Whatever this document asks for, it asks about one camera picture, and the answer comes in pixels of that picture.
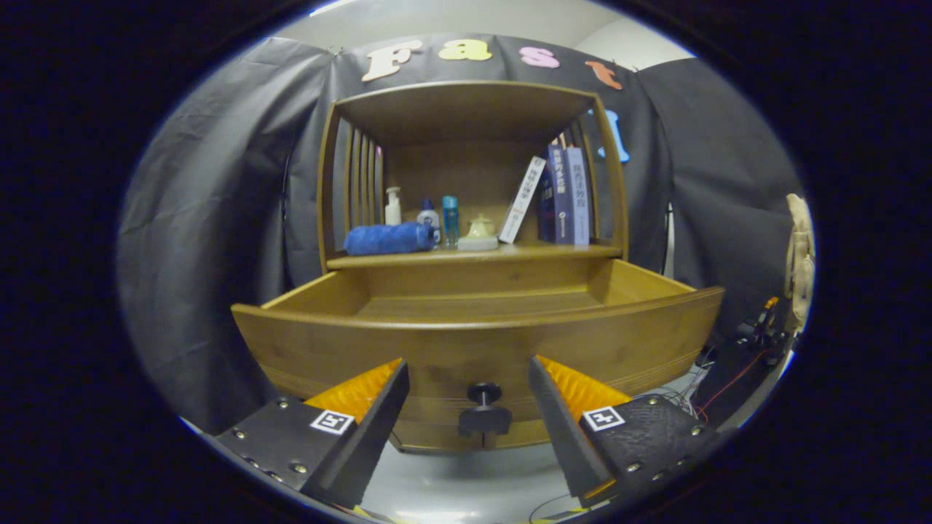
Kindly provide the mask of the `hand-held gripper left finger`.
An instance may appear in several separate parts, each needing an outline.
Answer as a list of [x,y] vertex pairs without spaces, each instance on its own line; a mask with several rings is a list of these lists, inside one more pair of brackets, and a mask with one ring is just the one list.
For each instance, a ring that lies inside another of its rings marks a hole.
[[216,440],[292,490],[352,509],[409,391],[408,366],[397,358],[307,400],[280,396]]

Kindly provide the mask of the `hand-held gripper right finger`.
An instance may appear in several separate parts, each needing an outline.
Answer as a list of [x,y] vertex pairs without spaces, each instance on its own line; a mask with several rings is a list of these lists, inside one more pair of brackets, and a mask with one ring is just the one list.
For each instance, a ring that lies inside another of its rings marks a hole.
[[545,356],[527,381],[570,494],[629,508],[686,477],[722,435],[661,395],[629,396]]

